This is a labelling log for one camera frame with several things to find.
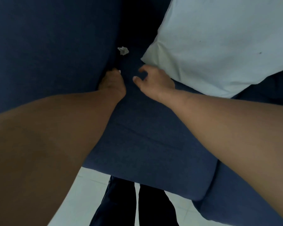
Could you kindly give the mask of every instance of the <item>blue couch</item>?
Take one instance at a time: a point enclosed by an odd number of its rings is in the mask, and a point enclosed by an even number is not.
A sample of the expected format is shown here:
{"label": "blue couch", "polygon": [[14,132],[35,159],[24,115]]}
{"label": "blue couch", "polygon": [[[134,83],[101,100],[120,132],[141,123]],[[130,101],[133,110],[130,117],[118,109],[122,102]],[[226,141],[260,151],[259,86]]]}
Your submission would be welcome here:
{"label": "blue couch", "polygon": [[[127,95],[84,167],[191,199],[208,220],[283,226],[283,219],[209,153],[171,110],[133,84],[170,0],[0,0],[0,112],[62,93],[96,90],[122,71]],[[128,47],[121,57],[117,47]],[[176,88],[196,92],[176,82]],[[235,99],[283,105],[283,71]]]}

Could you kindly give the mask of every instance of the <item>pillowcase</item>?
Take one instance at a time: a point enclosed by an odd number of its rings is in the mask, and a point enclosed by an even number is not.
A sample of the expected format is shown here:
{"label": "pillowcase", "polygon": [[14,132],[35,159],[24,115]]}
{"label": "pillowcase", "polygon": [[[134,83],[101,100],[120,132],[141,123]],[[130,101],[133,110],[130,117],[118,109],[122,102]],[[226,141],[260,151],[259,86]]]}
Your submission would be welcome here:
{"label": "pillowcase", "polygon": [[172,0],[142,61],[231,98],[283,70],[283,0]]}

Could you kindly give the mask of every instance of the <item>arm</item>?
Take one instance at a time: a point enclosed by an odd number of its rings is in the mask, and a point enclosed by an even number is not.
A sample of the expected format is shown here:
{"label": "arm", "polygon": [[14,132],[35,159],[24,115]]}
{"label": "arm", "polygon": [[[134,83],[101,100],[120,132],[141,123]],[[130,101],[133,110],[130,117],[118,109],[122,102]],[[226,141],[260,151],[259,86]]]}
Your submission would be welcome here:
{"label": "arm", "polygon": [[98,91],[52,96],[0,114],[0,225],[49,223],[125,93],[114,70]]}
{"label": "arm", "polygon": [[163,70],[145,65],[134,82],[163,103],[220,161],[283,216],[283,106],[175,90]]}

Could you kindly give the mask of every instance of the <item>white tile floor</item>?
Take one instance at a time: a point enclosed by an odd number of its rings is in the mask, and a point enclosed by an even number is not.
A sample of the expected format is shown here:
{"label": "white tile floor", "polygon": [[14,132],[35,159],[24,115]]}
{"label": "white tile floor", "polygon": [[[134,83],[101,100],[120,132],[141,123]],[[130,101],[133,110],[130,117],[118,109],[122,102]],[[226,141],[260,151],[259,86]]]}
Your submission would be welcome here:
{"label": "white tile floor", "polygon": [[[93,214],[105,194],[109,178],[110,175],[82,167],[49,226],[89,226]],[[138,198],[139,184],[135,184],[135,188]],[[176,209],[177,221],[180,226],[224,225],[205,220],[190,200],[169,192],[166,194]],[[138,211],[136,211],[135,219],[135,226],[139,226]]]}

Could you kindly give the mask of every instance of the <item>hand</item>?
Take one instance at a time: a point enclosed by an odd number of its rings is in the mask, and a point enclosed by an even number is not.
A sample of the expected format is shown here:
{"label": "hand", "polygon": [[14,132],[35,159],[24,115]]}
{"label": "hand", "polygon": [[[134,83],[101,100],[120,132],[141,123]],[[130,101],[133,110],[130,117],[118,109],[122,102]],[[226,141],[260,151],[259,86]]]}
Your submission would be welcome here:
{"label": "hand", "polygon": [[105,77],[99,84],[99,90],[111,90],[112,93],[120,97],[120,100],[126,95],[126,87],[121,73],[116,68],[107,71]]}
{"label": "hand", "polygon": [[166,74],[164,70],[150,65],[143,65],[139,69],[139,72],[144,71],[148,73],[148,76],[144,80],[134,76],[133,82],[145,95],[162,103],[163,94],[175,89],[173,80]]}

